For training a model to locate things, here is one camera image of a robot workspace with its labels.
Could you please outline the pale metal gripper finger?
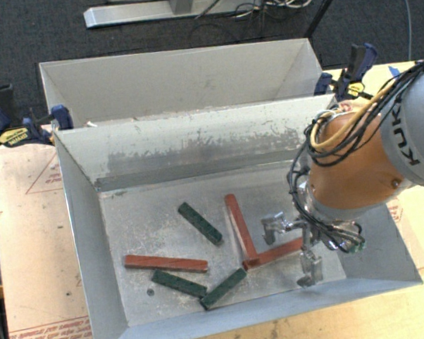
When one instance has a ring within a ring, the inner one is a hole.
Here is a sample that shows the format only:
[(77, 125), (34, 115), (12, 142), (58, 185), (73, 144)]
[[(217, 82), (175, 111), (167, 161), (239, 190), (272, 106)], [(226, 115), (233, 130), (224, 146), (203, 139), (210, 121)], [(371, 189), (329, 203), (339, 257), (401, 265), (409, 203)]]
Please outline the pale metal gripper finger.
[(267, 245), (272, 245), (276, 241), (277, 233), (284, 234), (294, 228), (294, 225), (286, 219), (283, 211), (267, 215), (260, 221), (264, 228), (263, 238)]
[(297, 284), (302, 288), (308, 288), (321, 282), (323, 280), (322, 257), (315, 255), (312, 251), (303, 251), (299, 258), (303, 276), (298, 279)]

